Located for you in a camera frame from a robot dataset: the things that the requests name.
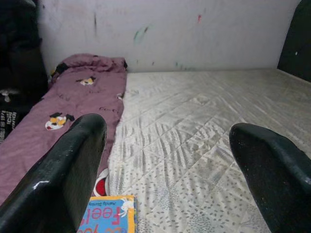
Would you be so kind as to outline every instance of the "purple blanket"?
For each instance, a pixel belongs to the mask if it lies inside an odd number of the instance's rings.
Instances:
[[[115,129],[123,112],[123,58],[77,54],[63,61],[57,81],[0,145],[0,204],[57,139],[81,115],[100,114],[108,126],[99,173],[108,167]]]

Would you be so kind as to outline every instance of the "children's book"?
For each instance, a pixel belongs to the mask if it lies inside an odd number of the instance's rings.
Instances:
[[[77,233],[135,233],[135,197],[91,197]]]

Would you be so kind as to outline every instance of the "black headboard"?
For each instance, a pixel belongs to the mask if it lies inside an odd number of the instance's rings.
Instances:
[[[308,156],[286,137],[246,123],[231,128],[230,146],[271,233],[310,233]]]
[[[311,82],[311,0],[297,6],[277,68]]]

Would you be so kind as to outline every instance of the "black bag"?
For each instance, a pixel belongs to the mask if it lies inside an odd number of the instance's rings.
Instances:
[[[0,0],[0,143],[48,90],[36,0]]]

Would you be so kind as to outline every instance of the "mattress pattern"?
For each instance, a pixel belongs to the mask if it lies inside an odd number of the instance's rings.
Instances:
[[[140,233],[268,233],[229,130],[267,127],[311,156],[310,93],[278,70],[128,74],[109,194],[137,197]]]

